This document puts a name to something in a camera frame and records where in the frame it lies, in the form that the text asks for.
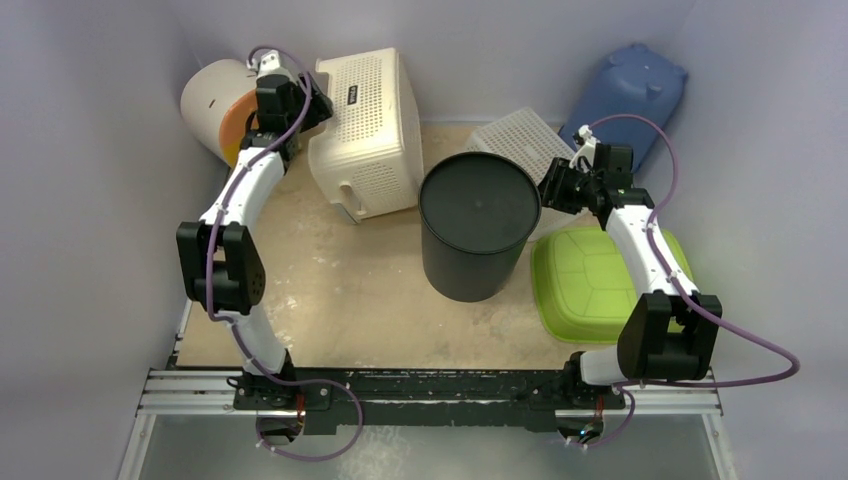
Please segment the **white lattice plastic basket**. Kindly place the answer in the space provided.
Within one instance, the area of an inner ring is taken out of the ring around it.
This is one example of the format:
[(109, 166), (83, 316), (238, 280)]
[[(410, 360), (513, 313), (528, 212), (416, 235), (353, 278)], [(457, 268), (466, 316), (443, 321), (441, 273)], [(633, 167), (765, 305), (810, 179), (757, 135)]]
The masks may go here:
[(570, 160), (574, 155), (574, 150), (529, 107), (476, 128), (465, 150), (507, 158), (524, 169), (535, 184), (543, 179), (554, 158)]

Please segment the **cream perforated storage basket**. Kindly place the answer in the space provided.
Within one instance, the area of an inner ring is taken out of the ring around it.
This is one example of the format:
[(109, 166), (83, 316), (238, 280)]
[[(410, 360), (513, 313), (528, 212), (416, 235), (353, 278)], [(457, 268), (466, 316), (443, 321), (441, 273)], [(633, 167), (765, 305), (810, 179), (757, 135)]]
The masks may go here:
[(400, 52), (319, 60), (333, 117), (312, 137), (308, 164), (330, 205), (353, 224), (417, 205), (424, 177), (420, 117)]

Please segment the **black cylindrical bucket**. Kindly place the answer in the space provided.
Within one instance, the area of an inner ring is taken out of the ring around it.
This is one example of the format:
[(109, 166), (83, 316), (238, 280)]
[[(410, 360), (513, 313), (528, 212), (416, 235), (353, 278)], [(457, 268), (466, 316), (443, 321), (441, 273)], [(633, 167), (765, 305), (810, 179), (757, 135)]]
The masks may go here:
[(532, 177), (486, 152), (454, 154), (436, 164), (425, 175), (418, 209), (429, 284), (466, 303), (503, 290), (541, 218)]

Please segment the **blue plastic bucket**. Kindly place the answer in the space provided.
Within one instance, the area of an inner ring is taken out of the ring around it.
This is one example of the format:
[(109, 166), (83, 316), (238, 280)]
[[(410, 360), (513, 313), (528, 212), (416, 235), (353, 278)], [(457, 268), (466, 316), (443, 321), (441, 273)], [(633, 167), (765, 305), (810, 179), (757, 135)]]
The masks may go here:
[(588, 125), (594, 135), (633, 148), (632, 171), (638, 172), (658, 139), (656, 131), (634, 119), (594, 122), (617, 114), (638, 115), (664, 127), (679, 105), (689, 73), (642, 43), (619, 48), (600, 61), (594, 76), (558, 134), (576, 149), (573, 134)]

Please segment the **lime green plastic basin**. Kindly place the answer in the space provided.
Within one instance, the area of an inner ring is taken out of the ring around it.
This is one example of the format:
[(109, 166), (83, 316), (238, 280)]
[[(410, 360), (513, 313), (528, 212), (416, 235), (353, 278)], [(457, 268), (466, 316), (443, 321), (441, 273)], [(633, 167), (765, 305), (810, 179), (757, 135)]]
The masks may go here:
[(598, 226), (566, 227), (531, 252), (540, 321), (559, 341), (611, 345), (638, 300), (625, 261)]

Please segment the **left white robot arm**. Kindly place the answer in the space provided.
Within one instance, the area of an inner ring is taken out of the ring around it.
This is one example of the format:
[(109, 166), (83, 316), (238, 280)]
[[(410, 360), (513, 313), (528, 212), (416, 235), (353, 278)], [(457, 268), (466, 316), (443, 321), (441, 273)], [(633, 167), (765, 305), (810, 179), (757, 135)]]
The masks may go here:
[(198, 220), (176, 232), (187, 296), (229, 329), (245, 372), (265, 376), (259, 395), (275, 409), (295, 402), (298, 382), (261, 304), (267, 276), (251, 230), (288, 171), (298, 134), (331, 115), (311, 74), (259, 75), (223, 117), (219, 140), (234, 163), (225, 186)]

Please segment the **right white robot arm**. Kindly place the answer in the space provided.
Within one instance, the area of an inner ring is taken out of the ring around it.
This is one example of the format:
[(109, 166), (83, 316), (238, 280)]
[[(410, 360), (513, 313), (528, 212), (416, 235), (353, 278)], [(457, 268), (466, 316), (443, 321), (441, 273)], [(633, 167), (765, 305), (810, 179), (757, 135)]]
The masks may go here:
[(576, 407), (596, 399), (601, 386), (701, 380), (717, 339), (710, 318), (721, 316), (722, 305), (701, 293), (676, 262), (653, 199), (633, 183), (632, 157), (628, 146), (598, 143), (589, 155), (554, 158), (538, 186), (543, 207), (587, 210), (597, 218), (638, 296), (616, 344), (580, 354), (579, 369), (562, 379), (563, 397)]

